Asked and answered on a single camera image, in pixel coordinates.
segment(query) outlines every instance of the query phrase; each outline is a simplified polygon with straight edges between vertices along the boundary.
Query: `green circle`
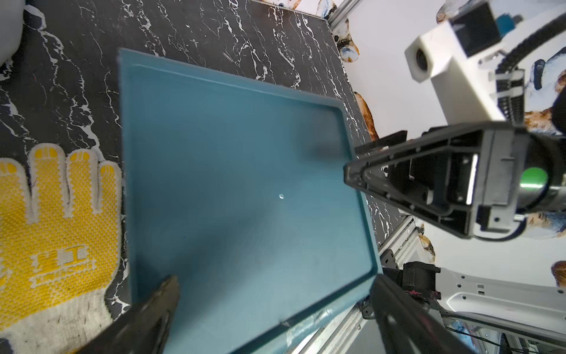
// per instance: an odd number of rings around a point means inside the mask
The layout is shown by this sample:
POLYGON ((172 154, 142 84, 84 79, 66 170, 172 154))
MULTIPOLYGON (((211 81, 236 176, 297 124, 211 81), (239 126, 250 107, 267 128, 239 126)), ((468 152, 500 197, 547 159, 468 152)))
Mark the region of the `green circle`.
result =
POLYGON ((540 189, 546 186, 548 173, 539 167, 531 167, 523 172, 521 177, 521 188, 540 189))

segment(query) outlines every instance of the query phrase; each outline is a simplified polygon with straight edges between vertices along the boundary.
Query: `glove finger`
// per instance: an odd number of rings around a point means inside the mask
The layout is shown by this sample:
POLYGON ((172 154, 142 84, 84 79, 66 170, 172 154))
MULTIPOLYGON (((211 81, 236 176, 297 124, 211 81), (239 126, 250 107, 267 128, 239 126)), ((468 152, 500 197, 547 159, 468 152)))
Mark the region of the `glove finger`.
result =
POLYGON ((29 215, 29 190, 25 170, 13 159, 0 159, 0 232, 25 224, 29 215))
POLYGON ((98 178, 96 154, 87 149, 75 150, 67 158, 70 212, 73 217, 84 217, 96 209, 98 178))
POLYGON ((29 166, 33 217, 56 222, 68 205, 65 153, 55 144, 38 144, 29 153, 29 166))
POLYGON ((122 203, 122 171, 114 162, 100 164, 100 209, 103 214, 120 217, 122 203))

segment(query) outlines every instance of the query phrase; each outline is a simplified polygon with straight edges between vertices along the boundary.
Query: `black marble surface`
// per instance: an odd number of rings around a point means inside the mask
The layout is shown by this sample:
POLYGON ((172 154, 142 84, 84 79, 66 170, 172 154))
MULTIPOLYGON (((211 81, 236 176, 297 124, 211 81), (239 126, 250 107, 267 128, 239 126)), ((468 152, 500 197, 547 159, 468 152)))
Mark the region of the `black marble surface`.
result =
MULTIPOLYGON (((245 0, 28 0, 24 22, 20 49, 0 67, 0 156, 24 166, 45 142, 66 153, 92 148, 122 164, 120 47, 337 97, 355 145, 370 141, 321 19, 245 0)), ((368 203, 381 243, 401 217, 368 203)), ((126 265, 124 249, 106 294, 113 317, 129 302, 126 265)))

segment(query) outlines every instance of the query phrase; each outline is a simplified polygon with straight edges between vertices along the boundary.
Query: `yellow work glove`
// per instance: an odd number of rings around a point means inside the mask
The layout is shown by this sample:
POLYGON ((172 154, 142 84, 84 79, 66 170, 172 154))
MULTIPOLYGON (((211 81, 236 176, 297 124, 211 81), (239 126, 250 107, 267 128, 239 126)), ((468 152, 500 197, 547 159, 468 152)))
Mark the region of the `yellow work glove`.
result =
POLYGON ((121 171, 90 150, 54 144, 24 168, 0 159, 0 338, 15 353, 64 353, 112 319, 104 303, 119 263, 121 171))

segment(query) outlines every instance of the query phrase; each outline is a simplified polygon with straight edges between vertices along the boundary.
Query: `blue tray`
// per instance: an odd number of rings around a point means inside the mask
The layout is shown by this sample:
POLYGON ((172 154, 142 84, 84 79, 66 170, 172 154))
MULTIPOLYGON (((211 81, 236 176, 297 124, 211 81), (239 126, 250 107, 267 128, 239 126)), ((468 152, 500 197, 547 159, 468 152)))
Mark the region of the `blue tray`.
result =
POLYGON ((166 353, 283 353, 369 293, 341 101, 121 50, 130 286, 177 274, 166 353))

